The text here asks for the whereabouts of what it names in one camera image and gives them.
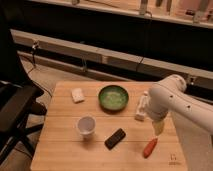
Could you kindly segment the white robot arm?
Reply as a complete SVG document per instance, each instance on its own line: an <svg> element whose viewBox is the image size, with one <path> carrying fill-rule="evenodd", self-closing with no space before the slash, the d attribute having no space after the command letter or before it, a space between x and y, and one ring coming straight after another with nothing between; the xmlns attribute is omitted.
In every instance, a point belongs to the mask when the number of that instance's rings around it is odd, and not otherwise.
<svg viewBox="0 0 213 171"><path fill-rule="evenodd" d="M213 135L213 106L184 93L183 77L173 74L155 82L148 90L145 112L153 121L162 121L174 111Z"/></svg>

